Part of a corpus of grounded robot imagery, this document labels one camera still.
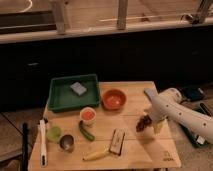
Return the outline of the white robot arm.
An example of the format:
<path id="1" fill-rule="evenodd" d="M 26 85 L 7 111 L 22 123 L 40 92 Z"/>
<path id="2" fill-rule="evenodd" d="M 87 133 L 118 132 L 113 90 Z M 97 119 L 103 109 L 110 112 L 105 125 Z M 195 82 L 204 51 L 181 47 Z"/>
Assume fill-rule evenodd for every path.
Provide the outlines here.
<path id="1" fill-rule="evenodd" d="M 159 123 L 170 117 L 213 144 L 213 117 L 180 105 L 182 96 L 176 88 L 166 89 L 162 93 L 145 88 L 144 93 L 151 102 L 148 116 L 153 123 Z"/>

